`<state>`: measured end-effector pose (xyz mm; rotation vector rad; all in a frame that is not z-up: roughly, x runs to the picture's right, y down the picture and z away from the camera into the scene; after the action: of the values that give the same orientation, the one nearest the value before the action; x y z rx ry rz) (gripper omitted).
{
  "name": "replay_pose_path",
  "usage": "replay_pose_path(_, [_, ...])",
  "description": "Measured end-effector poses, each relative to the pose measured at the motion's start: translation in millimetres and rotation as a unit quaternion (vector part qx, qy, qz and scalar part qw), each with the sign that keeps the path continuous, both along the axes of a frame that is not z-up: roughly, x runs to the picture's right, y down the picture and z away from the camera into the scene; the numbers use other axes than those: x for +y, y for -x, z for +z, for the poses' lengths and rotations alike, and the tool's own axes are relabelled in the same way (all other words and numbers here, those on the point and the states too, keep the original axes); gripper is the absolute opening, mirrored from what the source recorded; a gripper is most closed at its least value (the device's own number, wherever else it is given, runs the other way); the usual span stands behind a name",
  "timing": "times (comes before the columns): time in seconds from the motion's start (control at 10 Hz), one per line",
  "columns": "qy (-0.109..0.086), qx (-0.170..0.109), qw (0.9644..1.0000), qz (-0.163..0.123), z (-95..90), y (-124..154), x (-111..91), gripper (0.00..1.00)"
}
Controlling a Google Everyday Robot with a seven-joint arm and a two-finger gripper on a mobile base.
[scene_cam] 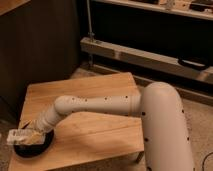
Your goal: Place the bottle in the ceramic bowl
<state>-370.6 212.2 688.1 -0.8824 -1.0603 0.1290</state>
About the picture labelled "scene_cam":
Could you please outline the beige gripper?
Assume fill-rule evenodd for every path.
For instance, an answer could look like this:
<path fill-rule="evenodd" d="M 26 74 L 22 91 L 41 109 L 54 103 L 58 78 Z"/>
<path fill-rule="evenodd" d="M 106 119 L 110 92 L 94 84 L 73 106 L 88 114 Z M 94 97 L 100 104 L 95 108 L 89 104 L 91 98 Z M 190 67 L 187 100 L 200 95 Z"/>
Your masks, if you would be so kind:
<path fill-rule="evenodd" d="M 43 136 L 47 134 L 44 124 L 38 120 L 32 120 L 26 123 L 21 128 L 21 131 L 28 137 L 33 135 Z"/>

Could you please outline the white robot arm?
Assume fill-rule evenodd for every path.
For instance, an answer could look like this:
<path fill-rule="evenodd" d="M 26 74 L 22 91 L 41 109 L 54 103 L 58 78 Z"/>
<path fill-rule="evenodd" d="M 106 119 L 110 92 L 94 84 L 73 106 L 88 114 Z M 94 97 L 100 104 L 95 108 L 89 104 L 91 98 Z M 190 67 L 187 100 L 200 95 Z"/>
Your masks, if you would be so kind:
<path fill-rule="evenodd" d="M 145 139 L 147 171 L 195 171 L 182 101 L 168 83 L 154 82 L 140 96 L 118 95 L 96 98 L 59 96 L 51 106 L 24 128 L 25 146 L 45 144 L 49 132 L 72 113 L 139 113 Z"/>

